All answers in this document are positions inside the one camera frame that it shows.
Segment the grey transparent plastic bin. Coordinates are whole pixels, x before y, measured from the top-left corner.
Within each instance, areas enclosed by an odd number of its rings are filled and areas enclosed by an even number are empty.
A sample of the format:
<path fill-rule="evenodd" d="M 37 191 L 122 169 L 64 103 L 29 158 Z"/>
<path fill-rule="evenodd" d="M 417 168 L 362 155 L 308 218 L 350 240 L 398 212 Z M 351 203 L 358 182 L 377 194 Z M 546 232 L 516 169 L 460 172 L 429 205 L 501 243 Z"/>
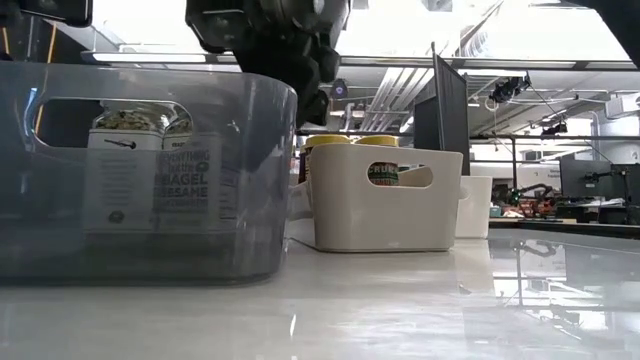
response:
<path fill-rule="evenodd" d="M 284 253 L 297 97 L 248 73 L 0 61 L 0 284 L 236 283 Z M 204 233 L 84 230 L 89 131 L 106 111 L 187 116 L 222 139 Z"/>

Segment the black background rack rail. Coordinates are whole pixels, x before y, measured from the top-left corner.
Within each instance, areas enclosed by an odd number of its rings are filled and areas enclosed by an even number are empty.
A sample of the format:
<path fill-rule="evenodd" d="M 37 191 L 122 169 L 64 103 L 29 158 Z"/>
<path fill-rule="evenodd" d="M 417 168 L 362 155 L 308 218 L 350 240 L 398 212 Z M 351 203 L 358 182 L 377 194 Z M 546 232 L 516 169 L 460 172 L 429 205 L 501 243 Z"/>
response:
<path fill-rule="evenodd" d="M 354 131 L 354 132 L 338 132 L 338 131 L 322 131 L 322 130 L 296 130 L 297 136 L 314 136 L 314 135 L 344 135 L 348 137 L 355 136 L 374 136 L 374 135 L 389 135 L 400 138 L 415 138 L 415 135 L 410 132 L 368 132 L 368 131 Z M 640 141 L 640 136 L 578 136 L 578 135 L 516 135 L 516 134 L 479 134 L 470 135 L 470 140 L 481 141 L 491 139 L 508 139 L 508 140 L 584 140 L 584 141 Z"/>

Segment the red background equipment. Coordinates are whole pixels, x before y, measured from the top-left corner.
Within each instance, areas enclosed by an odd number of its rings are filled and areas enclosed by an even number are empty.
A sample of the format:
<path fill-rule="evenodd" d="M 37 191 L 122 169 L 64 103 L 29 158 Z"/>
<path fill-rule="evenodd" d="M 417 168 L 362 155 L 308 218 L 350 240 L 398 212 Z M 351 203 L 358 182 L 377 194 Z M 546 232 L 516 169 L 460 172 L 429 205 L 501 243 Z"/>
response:
<path fill-rule="evenodd" d="M 507 211 L 515 211 L 525 218 L 546 218 L 554 214 L 555 190 L 543 183 L 523 188 L 496 185 L 492 189 L 491 201 Z"/>

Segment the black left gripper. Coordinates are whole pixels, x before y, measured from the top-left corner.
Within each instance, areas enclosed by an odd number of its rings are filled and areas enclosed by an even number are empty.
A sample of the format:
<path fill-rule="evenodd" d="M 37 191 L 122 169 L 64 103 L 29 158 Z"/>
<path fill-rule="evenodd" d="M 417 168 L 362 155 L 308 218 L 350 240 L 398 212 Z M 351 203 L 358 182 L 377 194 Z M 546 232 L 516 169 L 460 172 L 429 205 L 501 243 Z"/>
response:
<path fill-rule="evenodd" d="M 231 52 L 245 72 L 297 88 L 297 127 L 326 124 L 329 99 L 318 84 L 337 77 L 336 45 L 350 0 L 186 0 L 185 22 L 201 48 Z"/>

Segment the black desktop monitor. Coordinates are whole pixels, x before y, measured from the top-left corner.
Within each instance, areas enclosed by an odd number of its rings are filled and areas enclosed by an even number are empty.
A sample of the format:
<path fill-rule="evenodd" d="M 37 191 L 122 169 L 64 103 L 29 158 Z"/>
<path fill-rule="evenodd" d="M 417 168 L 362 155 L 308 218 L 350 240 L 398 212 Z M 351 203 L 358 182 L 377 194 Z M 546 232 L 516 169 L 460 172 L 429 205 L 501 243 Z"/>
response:
<path fill-rule="evenodd" d="M 640 163 L 613 164 L 611 198 L 623 198 L 630 205 L 640 206 Z"/>
<path fill-rule="evenodd" d="M 564 197 L 605 197 L 612 193 L 611 164 L 607 161 L 560 160 L 561 192 Z"/>

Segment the black aluminium table frame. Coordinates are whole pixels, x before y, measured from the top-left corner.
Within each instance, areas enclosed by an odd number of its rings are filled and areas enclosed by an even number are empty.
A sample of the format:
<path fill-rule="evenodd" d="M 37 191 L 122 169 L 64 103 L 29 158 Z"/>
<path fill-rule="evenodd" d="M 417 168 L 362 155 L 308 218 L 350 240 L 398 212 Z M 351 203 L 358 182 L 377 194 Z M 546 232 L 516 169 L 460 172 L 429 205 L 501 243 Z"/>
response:
<path fill-rule="evenodd" d="M 640 226 L 539 221 L 490 220 L 491 229 L 521 229 L 640 240 Z"/>

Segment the white-lid spice jar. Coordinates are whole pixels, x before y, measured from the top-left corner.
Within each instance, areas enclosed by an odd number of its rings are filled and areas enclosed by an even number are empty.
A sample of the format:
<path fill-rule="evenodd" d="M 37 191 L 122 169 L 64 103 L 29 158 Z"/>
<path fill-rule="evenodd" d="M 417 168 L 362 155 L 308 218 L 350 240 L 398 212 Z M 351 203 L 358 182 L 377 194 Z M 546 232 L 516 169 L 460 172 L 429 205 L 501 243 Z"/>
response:
<path fill-rule="evenodd" d="M 154 206 L 162 232 L 204 233 L 216 225 L 222 139 L 196 132 L 187 116 L 165 130 L 155 177 Z"/>
<path fill-rule="evenodd" d="M 147 233 L 153 229 L 156 158 L 167 117 L 142 110 L 106 111 L 89 131 L 84 230 Z"/>

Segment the yellow-lid spice jar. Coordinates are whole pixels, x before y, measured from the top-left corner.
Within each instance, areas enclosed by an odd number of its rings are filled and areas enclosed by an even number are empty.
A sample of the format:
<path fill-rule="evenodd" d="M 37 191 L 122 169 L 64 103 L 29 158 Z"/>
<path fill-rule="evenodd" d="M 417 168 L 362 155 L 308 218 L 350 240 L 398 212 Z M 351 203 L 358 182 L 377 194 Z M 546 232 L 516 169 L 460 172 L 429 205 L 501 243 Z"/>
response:
<path fill-rule="evenodd" d="M 359 145 L 397 147 L 398 139 L 391 135 L 365 136 L 356 141 Z M 374 162 L 368 170 L 369 181 L 378 186 L 398 186 L 398 164 L 392 162 Z"/>
<path fill-rule="evenodd" d="M 303 183 L 309 177 L 310 169 L 310 155 L 315 146 L 325 144 L 349 144 L 350 140 L 347 136 L 336 134 L 321 134 L 314 135 L 307 138 L 304 145 L 300 148 L 299 159 L 299 177 L 298 183 Z"/>

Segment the beige plastic bin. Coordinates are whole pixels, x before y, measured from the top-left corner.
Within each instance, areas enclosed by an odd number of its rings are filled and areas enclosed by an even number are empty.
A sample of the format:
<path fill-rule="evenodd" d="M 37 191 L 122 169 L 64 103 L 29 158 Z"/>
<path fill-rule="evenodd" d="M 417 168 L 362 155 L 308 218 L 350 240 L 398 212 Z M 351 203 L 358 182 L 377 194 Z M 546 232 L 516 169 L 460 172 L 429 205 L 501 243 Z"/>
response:
<path fill-rule="evenodd" d="M 415 164 L 397 186 L 368 177 L 374 163 Z M 309 188 L 315 246 L 329 252 L 446 251 L 453 246 L 463 155 L 360 144 L 314 147 Z"/>

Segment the black horizontal rig beam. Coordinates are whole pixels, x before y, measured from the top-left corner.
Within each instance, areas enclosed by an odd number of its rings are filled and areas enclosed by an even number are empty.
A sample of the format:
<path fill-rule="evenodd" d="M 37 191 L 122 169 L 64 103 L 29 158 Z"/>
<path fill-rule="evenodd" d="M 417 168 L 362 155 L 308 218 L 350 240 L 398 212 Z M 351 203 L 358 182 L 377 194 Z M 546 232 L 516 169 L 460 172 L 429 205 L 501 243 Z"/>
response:
<path fill-rule="evenodd" d="M 85 61 L 92 63 L 134 63 L 134 64 L 213 64 L 236 65 L 233 55 L 181 54 L 181 53 L 122 53 L 83 51 Z M 496 58 L 443 58 L 456 69 L 512 69 L 546 71 L 636 71 L 635 64 L 623 60 L 518 60 Z M 372 57 L 343 56 L 340 64 L 345 67 L 401 67 L 430 68 L 434 64 L 431 57 Z"/>

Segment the white plastic bin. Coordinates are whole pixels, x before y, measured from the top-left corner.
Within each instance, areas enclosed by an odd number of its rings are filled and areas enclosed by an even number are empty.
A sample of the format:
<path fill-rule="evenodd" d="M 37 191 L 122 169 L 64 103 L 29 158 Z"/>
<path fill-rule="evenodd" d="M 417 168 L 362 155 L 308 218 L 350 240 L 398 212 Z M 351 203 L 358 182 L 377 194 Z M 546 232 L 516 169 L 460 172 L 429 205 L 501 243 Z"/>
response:
<path fill-rule="evenodd" d="M 489 231 L 492 178 L 462 176 L 455 236 L 485 239 Z"/>

